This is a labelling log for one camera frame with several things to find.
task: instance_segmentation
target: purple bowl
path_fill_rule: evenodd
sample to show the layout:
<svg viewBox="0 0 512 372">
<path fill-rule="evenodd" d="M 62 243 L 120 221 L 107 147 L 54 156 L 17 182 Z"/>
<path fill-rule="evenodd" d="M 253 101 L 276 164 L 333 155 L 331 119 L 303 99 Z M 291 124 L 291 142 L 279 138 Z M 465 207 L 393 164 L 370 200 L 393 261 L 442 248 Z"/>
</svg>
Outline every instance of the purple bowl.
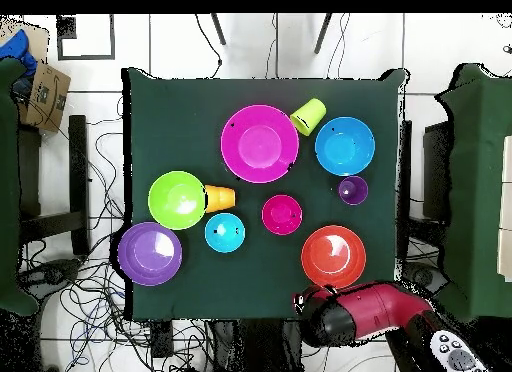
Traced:
<svg viewBox="0 0 512 372">
<path fill-rule="evenodd" d="M 133 282 L 154 286 L 170 280 L 181 265 L 181 243 L 170 229 L 143 222 L 126 231 L 117 249 L 119 265 Z"/>
<path fill-rule="evenodd" d="M 338 194 L 345 203 L 356 206 L 368 197 L 368 184 L 360 176 L 347 176 L 338 185 Z"/>
</svg>

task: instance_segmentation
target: button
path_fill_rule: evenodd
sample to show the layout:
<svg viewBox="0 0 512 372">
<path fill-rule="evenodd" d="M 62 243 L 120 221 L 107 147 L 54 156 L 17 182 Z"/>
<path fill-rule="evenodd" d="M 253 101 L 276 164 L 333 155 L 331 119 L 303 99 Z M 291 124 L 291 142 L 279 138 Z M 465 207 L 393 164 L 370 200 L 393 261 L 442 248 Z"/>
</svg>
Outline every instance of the button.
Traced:
<svg viewBox="0 0 512 372">
<path fill-rule="evenodd" d="M 468 371 L 476 366 L 473 356 L 462 349 L 452 350 L 448 356 L 448 363 L 456 371 Z"/>
</svg>

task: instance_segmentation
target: plastic bowl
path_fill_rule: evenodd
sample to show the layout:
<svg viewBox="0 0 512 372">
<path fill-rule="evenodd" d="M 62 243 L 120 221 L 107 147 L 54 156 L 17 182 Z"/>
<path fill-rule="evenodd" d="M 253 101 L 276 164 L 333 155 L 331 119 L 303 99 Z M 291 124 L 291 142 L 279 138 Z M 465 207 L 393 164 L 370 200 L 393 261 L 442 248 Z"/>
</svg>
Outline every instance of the plastic bowl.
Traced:
<svg viewBox="0 0 512 372">
<path fill-rule="evenodd" d="M 294 232 L 302 222 L 302 209 L 293 197 L 279 194 L 269 198 L 261 211 L 263 225 L 277 235 Z"/>
<path fill-rule="evenodd" d="M 155 222 L 143 222 L 123 234 L 117 258 L 121 269 L 133 282 L 155 286 L 178 272 L 181 243 L 170 229 Z"/>
<path fill-rule="evenodd" d="M 366 253 L 354 232 L 329 225 L 309 236 L 302 248 L 301 262 L 307 277 L 315 284 L 343 288 L 363 273 Z"/>
<path fill-rule="evenodd" d="M 245 227 L 238 216 L 232 213 L 219 213 L 206 223 L 204 237 L 213 250 L 231 253 L 244 242 Z"/>
<path fill-rule="evenodd" d="M 151 216 L 165 228 L 190 228 L 205 213 L 205 189 L 194 175 L 172 171 L 153 183 L 148 206 Z"/>
<path fill-rule="evenodd" d="M 328 172 L 348 176 L 365 169 L 375 153 L 375 139 L 359 119 L 340 117 L 327 122 L 318 132 L 315 152 Z"/>
<path fill-rule="evenodd" d="M 262 184 L 286 174 L 299 152 L 299 135 L 284 112 L 255 104 L 229 118 L 220 139 L 227 167 L 241 179 Z"/>
</svg>

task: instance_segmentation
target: lime green bowl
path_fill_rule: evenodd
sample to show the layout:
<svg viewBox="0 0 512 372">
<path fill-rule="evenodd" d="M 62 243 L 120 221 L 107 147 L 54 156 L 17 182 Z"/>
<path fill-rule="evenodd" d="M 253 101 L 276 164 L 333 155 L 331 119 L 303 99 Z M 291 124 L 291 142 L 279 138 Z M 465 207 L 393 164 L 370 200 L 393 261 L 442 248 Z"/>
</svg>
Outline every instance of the lime green bowl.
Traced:
<svg viewBox="0 0 512 372">
<path fill-rule="evenodd" d="M 148 206 L 151 216 L 165 228 L 190 228 L 205 213 L 205 189 L 194 175 L 172 171 L 153 183 Z"/>
</svg>

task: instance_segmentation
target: green tablecloth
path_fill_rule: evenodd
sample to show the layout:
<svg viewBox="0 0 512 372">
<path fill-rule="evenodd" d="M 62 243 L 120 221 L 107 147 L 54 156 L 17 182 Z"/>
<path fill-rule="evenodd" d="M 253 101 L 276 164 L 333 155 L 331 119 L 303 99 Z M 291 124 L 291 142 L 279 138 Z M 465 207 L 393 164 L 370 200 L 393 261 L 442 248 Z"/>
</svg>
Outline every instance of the green tablecloth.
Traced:
<svg viewBox="0 0 512 372">
<path fill-rule="evenodd" d="M 151 221 L 151 184 L 163 173 L 185 170 L 203 184 L 234 188 L 237 205 L 229 211 L 246 227 L 244 244 L 231 254 L 207 246 L 208 215 L 192 228 L 176 231 L 183 246 L 182 266 L 160 286 L 134 284 L 133 319 L 293 318 L 292 295 L 310 283 L 300 262 L 302 245 L 313 231 L 329 224 L 346 226 L 362 239 L 367 262 L 359 282 L 393 279 L 397 89 L 404 79 L 403 70 L 389 72 L 382 81 L 158 80 L 135 69 L 123 70 L 124 101 L 131 110 L 125 127 L 125 137 L 131 139 L 126 138 L 125 148 L 131 149 L 132 187 L 125 201 L 132 202 L 133 216 L 127 219 L 133 224 Z M 240 108 L 268 104 L 292 113 L 312 97 L 327 107 L 320 127 L 335 117 L 353 116 L 374 133 L 375 156 L 362 172 L 369 196 L 360 206 L 339 199 L 340 178 L 316 160 L 319 128 L 310 137 L 300 136 L 295 165 L 275 182 L 237 180 L 223 163 L 220 134 Z M 300 228 L 285 237 L 269 233 L 261 223 L 264 202 L 278 193 L 294 196 L 303 209 Z"/>
<path fill-rule="evenodd" d="M 0 59 L 0 309 L 19 315 L 38 311 L 36 300 L 16 281 L 20 266 L 20 179 L 18 166 L 18 109 L 11 87 L 26 68 L 14 58 Z"/>
<path fill-rule="evenodd" d="M 461 66 L 437 98 L 454 127 L 451 223 L 444 270 L 452 284 L 439 300 L 459 320 L 512 317 L 512 283 L 497 273 L 504 137 L 512 135 L 512 80 Z"/>
</svg>

